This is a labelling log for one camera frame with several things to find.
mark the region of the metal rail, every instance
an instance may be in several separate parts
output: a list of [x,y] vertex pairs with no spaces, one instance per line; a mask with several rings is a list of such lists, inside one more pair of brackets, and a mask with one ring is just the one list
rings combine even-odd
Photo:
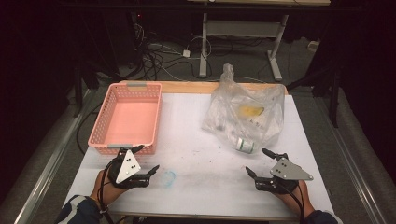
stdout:
[[367,214],[373,223],[386,224],[388,223],[381,210],[379,209],[375,197],[373,195],[372,190],[368,186],[367,182],[364,180],[364,177],[361,174],[361,171],[356,164],[353,156],[350,154],[349,148],[345,143],[342,135],[338,131],[338,129],[332,126],[332,122],[326,116],[328,113],[327,107],[323,102],[322,98],[316,98],[316,103],[320,109],[323,118],[326,120],[330,130],[332,130],[332,134],[335,137],[335,140],[338,145],[339,153],[341,155],[341,159],[343,160],[344,165],[346,166],[346,171],[348,172],[352,183],[354,184],[356,191],[358,192],[361,202],[366,209]]
[[87,112],[90,102],[92,101],[95,94],[96,91],[86,91],[86,94],[84,96],[85,106],[83,106],[81,113],[79,113],[79,115],[72,121],[66,135],[64,136],[60,144],[54,149],[51,157],[49,158],[49,162],[47,163],[46,167],[41,173],[41,176],[35,183],[35,187],[33,188],[28,199],[26,200],[25,205],[18,214],[18,217],[14,222],[15,224],[26,224],[32,222],[39,205],[41,204],[47,190],[50,187],[50,183],[55,177],[56,172],[58,171],[58,168],[64,159],[64,154],[70,143],[70,138],[76,132],[77,126],[80,124],[82,117]]

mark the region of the gray carpet floor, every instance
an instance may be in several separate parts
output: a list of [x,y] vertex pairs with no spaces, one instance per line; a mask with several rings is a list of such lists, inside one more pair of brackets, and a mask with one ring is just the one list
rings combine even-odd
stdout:
[[[271,68],[265,56],[265,51],[271,49],[273,42],[264,40],[257,46],[252,46],[251,39],[244,39],[238,43],[243,44],[236,45],[239,48],[234,48],[232,52],[228,51],[226,43],[213,44],[212,54],[209,56],[212,75],[208,79],[201,80],[193,77],[188,63],[179,63],[173,66],[170,66],[172,63],[164,63],[163,68],[168,68],[166,71],[161,70],[158,73],[158,80],[216,80],[222,73],[222,66],[225,63],[230,63],[234,66],[235,76],[238,77],[235,78],[235,81],[274,83]],[[280,83],[287,85],[304,76],[314,56],[313,52],[306,49],[307,44],[306,39],[294,41],[292,44],[281,44],[276,56],[283,76]],[[174,43],[163,45],[166,46],[163,47],[163,50],[168,51],[182,52],[184,49]],[[217,56],[217,54],[225,53],[224,56]],[[162,53],[162,56],[167,60],[178,57],[169,53]],[[199,52],[195,52],[191,57],[199,57]],[[193,73],[197,75],[199,62],[193,59],[184,61],[192,63]],[[127,66],[121,68],[122,73],[126,74],[128,71]],[[97,91],[91,91],[93,97],[89,103],[86,102],[87,109],[85,111],[90,111],[103,101],[107,85],[108,83],[102,80],[100,88]],[[292,90],[290,94],[299,111],[335,214],[344,223],[391,223],[396,218],[394,211],[396,207],[395,186],[370,147],[361,126],[349,108],[344,93],[340,91],[339,96],[337,112],[339,128],[334,129],[326,114],[328,99],[325,97],[314,98],[310,91],[309,87],[299,87]],[[73,123],[74,109],[73,104],[66,109],[43,139],[34,156],[26,164],[19,180],[1,205],[0,223],[14,223],[16,220],[54,149],[59,146],[60,141]],[[89,116],[78,133],[78,140],[84,150],[87,148],[93,123],[94,116]],[[347,148],[354,158],[354,164],[358,167],[364,183],[369,187],[369,192],[372,193],[370,197],[375,199],[375,207],[379,209],[379,214],[384,220],[375,221],[368,212],[371,208],[364,203],[359,189],[359,181],[357,183],[354,174],[350,173],[340,148]],[[31,216],[31,223],[52,223],[62,208],[65,196],[83,159],[83,155],[78,150],[75,133],[64,150],[64,158],[59,167],[55,167],[56,175],[51,179],[49,188],[45,190],[42,201],[37,203],[38,207]]]

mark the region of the blue mark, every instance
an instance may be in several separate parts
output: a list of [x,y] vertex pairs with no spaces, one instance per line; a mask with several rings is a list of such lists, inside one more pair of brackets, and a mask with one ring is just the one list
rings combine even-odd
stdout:
[[173,173],[172,171],[166,171],[165,173],[163,173],[161,182],[167,189],[169,189],[170,187],[172,187],[172,184],[175,181],[175,179],[176,179],[175,173]]

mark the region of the cable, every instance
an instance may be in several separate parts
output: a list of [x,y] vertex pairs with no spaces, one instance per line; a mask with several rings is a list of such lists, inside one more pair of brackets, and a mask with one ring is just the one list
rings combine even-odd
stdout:
[[168,70],[166,70],[165,68],[163,68],[162,65],[160,65],[160,67],[161,67],[161,69],[163,69],[163,71],[165,71],[170,77],[174,78],[175,80],[189,82],[188,80],[184,80],[184,79],[181,79],[181,78],[178,78],[178,77],[174,77],[172,74],[170,74],[170,73],[168,72]]
[[302,4],[300,4],[299,2],[297,2],[296,0],[293,0],[295,3],[297,3],[297,5],[302,6]]
[[[244,78],[244,79],[254,80],[254,81],[257,81],[257,82],[260,82],[260,83],[267,83],[267,82],[261,81],[259,79],[253,78],[253,77],[234,77],[234,78]],[[208,82],[219,82],[219,81],[220,81],[220,79],[208,80]]]
[[216,41],[216,39],[220,40],[220,41],[227,41],[230,44],[230,46],[222,46],[222,45],[217,45],[216,46],[215,44],[213,44],[214,40],[210,40],[210,42],[212,43],[211,44],[212,54],[213,54],[213,51],[214,51],[213,49],[214,48],[230,48],[226,53],[215,54],[215,56],[218,56],[218,57],[226,56],[226,55],[232,53],[234,49],[243,49],[243,48],[247,48],[247,47],[257,47],[257,46],[260,45],[260,43],[264,39],[266,39],[266,38],[258,37],[258,38],[254,38],[253,42],[251,42],[249,44],[245,44],[243,42],[247,41],[247,40],[250,41],[251,38],[250,39],[241,39],[240,37],[238,37],[238,39],[232,40],[230,36],[225,36],[224,38],[221,38],[221,37],[218,37],[218,36],[209,35],[208,37],[214,38],[215,41]]
[[257,71],[257,78],[258,78],[258,79],[260,79],[260,71],[261,71],[261,70],[264,70],[266,67],[268,67],[268,65],[271,64],[271,61],[272,61],[273,59],[274,59],[274,58],[270,59],[269,63],[267,63],[265,66],[263,66],[261,69],[259,69],[259,71]]
[[297,185],[297,187],[298,187],[298,190],[300,191],[300,195],[301,195],[301,202],[303,202],[303,208],[304,208],[304,196],[303,196],[303,191],[301,190],[301,188],[300,188],[300,184],[299,185]]
[[163,69],[168,69],[168,68],[170,68],[170,67],[172,67],[172,66],[175,66],[176,64],[179,64],[179,63],[187,63],[187,64],[189,64],[189,65],[190,65],[190,68],[191,68],[191,74],[192,74],[192,76],[193,76],[193,77],[196,77],[196,78],[199,78],[199,77],[197,77],[197,76],[194,74],[193,65],[192,65],[192,63],[189,63],[189,62],[178,62],[178,63],[173,63],[173,64],[171,64],[171,65],[169,65],[169,66],[167,66],[167,67],[163,67]]
[[140,44],[137,46],[137,48],[134,47],[134,50],[137,50],[137,49],[143,44],[143,39],[145,38],[145,30],[143,29],[143,27],[142,27],[141,25],[139,25],[139,24],[137,24],[137,23],[135,23],[134,26],[137,26],[137,27],[140,28],[139,31],[138,31],[138,33],[137,33],[136,40],[138,40],[139,37],[140,37],[140,34],[142,34],[142,38],[141,38],[141,40],[140,40]]
[[106,220],[107,220],[107,222],[109,223],[109,224],[114,224],[114,222],[113,222],[113,220],[111,219],[111,217],[110,217],[110,215],[108,214],[108,208],[107,208],[107,206],[104,204],[104,202],[103,202],[103,188],[104,188],[104,186],[106,185],[106,184],[108,184],[108,183],[110,183],[110,182],[107,182],[107,183],[105,183],[105,178],[106,178],[106,176],[107,176],[107,171],[108,171],[108,169],[110,168],[110,166],[111,166],[111,164],[114,162],[114,160],[115,160],[116,158],[114,158],[113,160],[111,160],[108,164],[107,164],[107,166],[106,166],[106,168],[105,168],[105,170],[103,171],[103,175],[102,175],[102,179],[101,179],[101,187],[99,188],[99,190],[98,190],[98,201],[99,201],[99,204],[100,204],[100,207],[101,207],[101,214],[103,214],[104,216],[105,216],[105,218],[106,218]]
[[79,130],[81,129],[82,124],[87,120],[87,118],[95,111],[102,103],[97,105],[93,110],[90,111],[90,113],[85,116],[85,118],[82,120],[82,122],[78,125],[77,130],[76,130],[76,141],[77,141],[77,146],[79,151],[82,153],[82,155],[85,155],[85,152],[82,150],[81,144],[79,143],[78,136],[79,136]]
[[297,199],[297,197],[290,192],[287,188],[285,188],[282,184],[278,183],[278,186],[280,186],[283,190],[285,190],[291,198],[294,199],[294,201],[297,202],[298,206],[300,207],[300,224],[304,224],[304,207],[301,205],[300,200]]
[[170,47],[167,47],[167,46],[165,46],[165,45],[163,45],[163,44],[161,44],[161,45],[159,45],[159,44],[149,44],[149,45],[161,46],[158,50],[160,50],[161,48],[166,48],[166,49],[171,49],[171,50],[172,50],[171,52],[161,51],[161,53],[174,53],[174,54],[181,55],[180,52],[177,52],[175,49],[172,49],[172,48],[170,48]]
[[[157,64],[161,64],[162,62],[157,60],[157,57],[153,57],[149,52],[145,54],[145,58],[143,58],[143,61],[145,61],[145,66],[144,66],[144,72],[145,75],[143,75],[140,79],[143,79],[144,77],[146,80],[151,80],[152,77],[154,77],[154,80],[158,79],[158,71],[157,71]],[[146,66],[146,62],[151,62],[151,66]],[[154,75],[148,76],[148,73],[150,70],[154,70]]]
[[201,39],[205,40],[206,43],[209,44],[209,53],[207,53],[206,57],[209,56],[210,53],[212,52],[212,45],[210,44],[209,40],[207,40],[206,38],[203,38],[203,37],[201,37],[201,36],[196,36],[195,38],[193,38],[193,39],[190,41],[190,44],[192,43],[193,40],[198,39],[198,38],[201,38]]

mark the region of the table leg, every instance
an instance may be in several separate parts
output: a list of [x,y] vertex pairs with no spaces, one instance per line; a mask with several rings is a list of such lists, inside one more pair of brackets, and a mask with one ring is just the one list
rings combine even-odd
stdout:
[[280,41],[282,40],[283,32],[285,31],[286,22],[288,21],[289,15],[284,15],[282,18],[282,22],[279,24],[277,33],[276,33],[276,40],[273,50],[268,50],[268,60],[270,61],[271,68],[273,70],[274,78],[276,81],[282,80],[282,75],[279,71],[279,66],[276,62],[276,53],[280,45]]
[[207,63],[207,49],[206,49],[206,38],[207,38],[207,13],[204,13],[204,20],[202,23],[202,49],[201,49],[201,61],[199,66],[199,76],[206,77],[206,63]]

